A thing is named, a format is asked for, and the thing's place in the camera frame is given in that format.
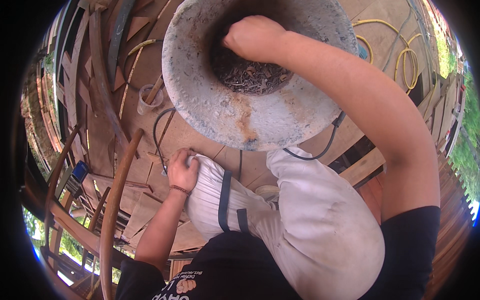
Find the beaded bracelet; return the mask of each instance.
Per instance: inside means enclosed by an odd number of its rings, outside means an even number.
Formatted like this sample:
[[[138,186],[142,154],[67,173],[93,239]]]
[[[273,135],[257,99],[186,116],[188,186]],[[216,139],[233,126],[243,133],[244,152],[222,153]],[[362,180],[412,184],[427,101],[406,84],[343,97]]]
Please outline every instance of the beaded bracelet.
[[[180,192],[182,192],[182,193],[185,193],[185,194],[187,195],[187,197],[190,195],[190,192],[189,192],[189,191],[187,191],[187,190],[184,189],[184,188],[179,187],[178,185],[170,185],[170,189],[171,189],[171,190],[177,190],[177,191],[180,191]]]

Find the hand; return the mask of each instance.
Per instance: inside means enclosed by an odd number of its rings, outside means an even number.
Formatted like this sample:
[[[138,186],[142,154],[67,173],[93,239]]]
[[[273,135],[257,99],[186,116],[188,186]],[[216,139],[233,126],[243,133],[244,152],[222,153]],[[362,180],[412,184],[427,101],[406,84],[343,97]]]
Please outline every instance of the hand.
[[[193,190],[197,183],[198,159],[193,158],[190,167],[187,167],[186,160],[188,156],[197,153],[189,148],[177,150],[170,159],[168,165],[168,181],[170,185],[176,185],[187,191]]]
[[[230,27],[223,45],[246,60],[278,63],[279,44],[287,31],[264,16],[249,16]]]

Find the mortar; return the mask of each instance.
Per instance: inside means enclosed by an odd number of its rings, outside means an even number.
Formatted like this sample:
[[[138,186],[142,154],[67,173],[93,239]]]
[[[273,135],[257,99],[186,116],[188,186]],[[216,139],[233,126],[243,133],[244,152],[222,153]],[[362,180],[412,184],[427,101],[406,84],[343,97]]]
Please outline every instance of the mortar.
[[[297,74],[263,96],[233,92],[220,83],[209,57],[215,34],[255,14],[354,55],[358,55],[358,43],[336,0],[185,0],[178,7],[162,52],[165,87],[178,113],[216,142],[242,150],[268,151],[317,135],[341,109]]]

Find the white pants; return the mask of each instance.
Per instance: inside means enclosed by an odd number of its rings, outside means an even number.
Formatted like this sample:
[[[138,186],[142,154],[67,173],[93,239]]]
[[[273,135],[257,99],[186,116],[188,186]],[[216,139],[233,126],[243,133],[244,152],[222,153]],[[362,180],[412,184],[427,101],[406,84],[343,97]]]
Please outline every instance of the white pants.
[[[312,157],[296,147],[289,150]],[[208,241],[223,232],[218,203],[224,170],[205,156],[197,157],[198,181],[185,211]],[[318,160],[275,150],[267,153],[267,167],[278,177],[279,210],[232,178],[230,230],[240,231],[237,209],[246,208],[250,233],[264,241],[304,300],[358,299],[376,280],[385,253],[382,232],[365,202]]]

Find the black t-shirt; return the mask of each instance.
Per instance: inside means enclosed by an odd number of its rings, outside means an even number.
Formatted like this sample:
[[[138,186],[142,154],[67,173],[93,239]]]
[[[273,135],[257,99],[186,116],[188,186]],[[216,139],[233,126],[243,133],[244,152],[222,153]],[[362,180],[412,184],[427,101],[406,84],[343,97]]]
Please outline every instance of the black t-shirt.
[[[440,209],[427,206],[381,225],[385,260],[372,288],[361,297],[421,299],[432,270]],[[226,232],[211,239],[165,284],[154,266],[123,261],[117,300],[300,299],[261,239]]]

